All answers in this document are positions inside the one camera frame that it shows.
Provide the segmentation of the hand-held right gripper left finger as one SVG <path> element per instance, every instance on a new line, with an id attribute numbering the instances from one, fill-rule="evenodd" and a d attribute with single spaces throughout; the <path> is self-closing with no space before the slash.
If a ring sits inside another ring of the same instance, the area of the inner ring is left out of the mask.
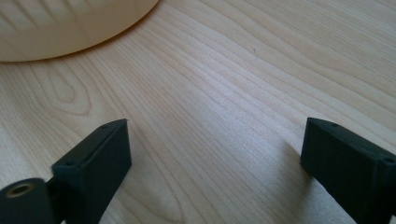
<path id="1" fill-rule="evenodd" d="M 126 119 L 106 123 L 52 166 L 66 224 L 98 224 L 132 165 Z"/>

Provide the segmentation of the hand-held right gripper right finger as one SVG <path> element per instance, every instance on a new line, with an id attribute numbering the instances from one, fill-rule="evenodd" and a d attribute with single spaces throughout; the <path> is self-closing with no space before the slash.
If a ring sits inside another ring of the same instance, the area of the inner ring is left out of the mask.
<path id="1" fill-rule="evenodd" d="M 343 126 L 309 118 L 301 165 L 358 224 L 396 216 L 396 155 Z"/>

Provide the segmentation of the cream ribbed bowl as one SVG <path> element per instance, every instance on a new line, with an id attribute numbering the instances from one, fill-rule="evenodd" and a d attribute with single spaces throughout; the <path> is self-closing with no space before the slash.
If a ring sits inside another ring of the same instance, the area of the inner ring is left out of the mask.
<path id="1" fill-rule="evenodd" d="M 0 0 L 0 62 L 59 57 L 100 44 L 160 0 Z"/>

